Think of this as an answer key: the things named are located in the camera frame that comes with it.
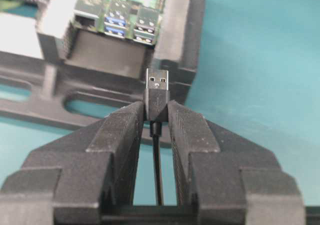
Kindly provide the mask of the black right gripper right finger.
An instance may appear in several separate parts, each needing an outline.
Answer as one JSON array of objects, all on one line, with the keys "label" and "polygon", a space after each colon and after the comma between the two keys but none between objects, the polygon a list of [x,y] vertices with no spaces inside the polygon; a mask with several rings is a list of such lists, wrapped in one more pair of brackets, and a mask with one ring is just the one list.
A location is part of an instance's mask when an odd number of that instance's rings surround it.
[{"label": "black right gripper right finger", "polygon": [[168,127],[177,202],[202,225],[303,225],[295,179],[270,150],[170,101]]}]

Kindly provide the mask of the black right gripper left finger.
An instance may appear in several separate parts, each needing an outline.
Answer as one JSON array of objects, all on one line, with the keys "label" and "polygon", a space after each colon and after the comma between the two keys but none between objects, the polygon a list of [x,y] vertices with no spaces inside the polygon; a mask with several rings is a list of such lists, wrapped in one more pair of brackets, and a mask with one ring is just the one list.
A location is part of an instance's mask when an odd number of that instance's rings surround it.
[{"label": "black right gripper left finger", "polygon": [[97,225],[131,205],[144,123],[141,101],[32,150],[0,190],[3,225]]}]

